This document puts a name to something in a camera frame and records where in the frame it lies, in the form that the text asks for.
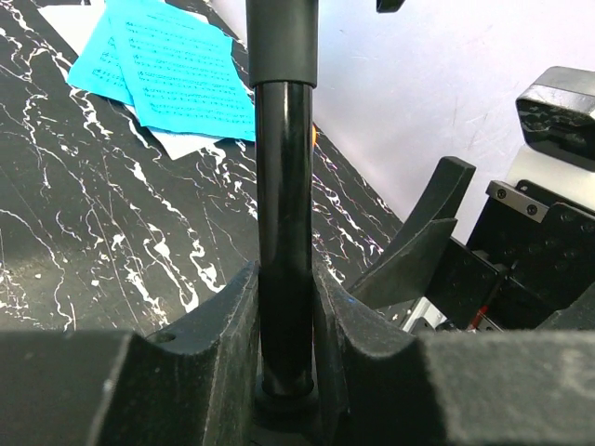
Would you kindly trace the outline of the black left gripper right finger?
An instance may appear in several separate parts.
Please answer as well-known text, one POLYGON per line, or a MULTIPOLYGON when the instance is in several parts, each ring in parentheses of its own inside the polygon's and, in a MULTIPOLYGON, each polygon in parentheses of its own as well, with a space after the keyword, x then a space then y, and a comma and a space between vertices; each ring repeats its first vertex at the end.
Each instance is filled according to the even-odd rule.
POLYGON ((589 331, 408 334, 314 273, 329 445, 590 445, 589 331))

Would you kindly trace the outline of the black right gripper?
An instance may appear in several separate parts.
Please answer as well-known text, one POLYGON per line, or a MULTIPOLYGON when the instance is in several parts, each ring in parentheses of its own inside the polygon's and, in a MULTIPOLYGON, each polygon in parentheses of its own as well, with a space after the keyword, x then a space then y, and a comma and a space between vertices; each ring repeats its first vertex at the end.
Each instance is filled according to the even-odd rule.
POLYGON ((442 157, 350 294, 371 309, 423 296, 407 331, 492 331, 535 329, 586 292, 594 283, 593 210, 528 179, 514 186, 492 181, 469 240, 449 242, 475 171, 460 158, 442 157))

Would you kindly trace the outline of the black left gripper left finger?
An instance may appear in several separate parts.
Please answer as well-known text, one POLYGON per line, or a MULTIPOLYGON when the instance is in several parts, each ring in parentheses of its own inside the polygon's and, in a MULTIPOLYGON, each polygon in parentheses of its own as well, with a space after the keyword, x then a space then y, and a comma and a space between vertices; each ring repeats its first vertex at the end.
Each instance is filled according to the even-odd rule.
POLYGON ((149 336, 4 331, 5 445, 246 445, 258 361, 258 268, 149 336))

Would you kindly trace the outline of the black music stand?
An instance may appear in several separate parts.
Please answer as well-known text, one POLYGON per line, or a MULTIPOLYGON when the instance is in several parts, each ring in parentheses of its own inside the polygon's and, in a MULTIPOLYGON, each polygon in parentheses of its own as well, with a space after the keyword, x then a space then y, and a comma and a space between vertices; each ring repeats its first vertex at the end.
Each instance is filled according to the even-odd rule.
POLYGON ((246 4, 255 96, 258 309, 263 419, 298 422, 316 409, 312 378, 312 92, 316 1, 246 4))

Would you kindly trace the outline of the blue sheet music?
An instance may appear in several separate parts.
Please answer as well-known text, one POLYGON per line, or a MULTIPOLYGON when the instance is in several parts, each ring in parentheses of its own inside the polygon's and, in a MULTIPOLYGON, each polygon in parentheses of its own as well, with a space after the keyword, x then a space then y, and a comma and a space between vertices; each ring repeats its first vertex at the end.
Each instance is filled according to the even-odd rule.
POLYGON ((128 106, 134 105, 123 76, 106 12, 101 15, 82 54, 70 68, 67 83, 128 106))
POLYGON ((109 1, 105 12, 142 125, 255 139, 254 105, 233 64, 228 35, 159 1, 109 1))

